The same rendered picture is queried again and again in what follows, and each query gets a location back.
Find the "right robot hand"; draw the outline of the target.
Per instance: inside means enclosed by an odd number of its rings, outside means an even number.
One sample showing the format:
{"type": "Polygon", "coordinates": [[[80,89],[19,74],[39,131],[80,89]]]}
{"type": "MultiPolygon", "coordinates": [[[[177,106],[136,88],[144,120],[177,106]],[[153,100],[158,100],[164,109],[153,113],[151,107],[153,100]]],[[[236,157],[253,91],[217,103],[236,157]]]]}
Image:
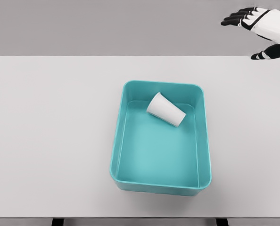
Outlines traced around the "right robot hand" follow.
{"type": "Polygon", "coordinates": [[[251,56],[252,60],[280,58],[280,11],[261,7],[242,8],[221,21],[222,26],[237,26],[273,41],[275,44],[251,56]]]}

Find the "white paper cup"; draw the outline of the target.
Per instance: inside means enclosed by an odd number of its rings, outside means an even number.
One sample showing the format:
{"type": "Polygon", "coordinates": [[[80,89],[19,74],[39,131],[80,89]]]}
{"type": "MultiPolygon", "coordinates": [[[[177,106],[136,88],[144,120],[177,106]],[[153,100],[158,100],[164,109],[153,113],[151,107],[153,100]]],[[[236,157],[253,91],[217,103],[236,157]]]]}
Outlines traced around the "white paper cup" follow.
{"type": "Polygon", "coordinates": [[[147,113],[175,127],[179,127],[186,116],[186,113],[166,99],[160,92],[158,92],[149,103],[147,113]]]}

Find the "teal plastic basket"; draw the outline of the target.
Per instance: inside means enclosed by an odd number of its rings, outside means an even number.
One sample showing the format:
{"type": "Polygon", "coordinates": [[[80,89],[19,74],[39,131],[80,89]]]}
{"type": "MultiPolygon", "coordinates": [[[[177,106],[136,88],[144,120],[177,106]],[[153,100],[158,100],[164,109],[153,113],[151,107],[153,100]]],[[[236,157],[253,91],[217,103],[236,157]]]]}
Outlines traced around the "teal plastic basket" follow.
{"type": "Polygon", "coordinates": [[[205,97],[196,84],[125,83],[110,176],[126,191],[195,196],[212,181],[205,97]],[[176,127],[147,112],[160,93],[186,115],[176,127]]]}

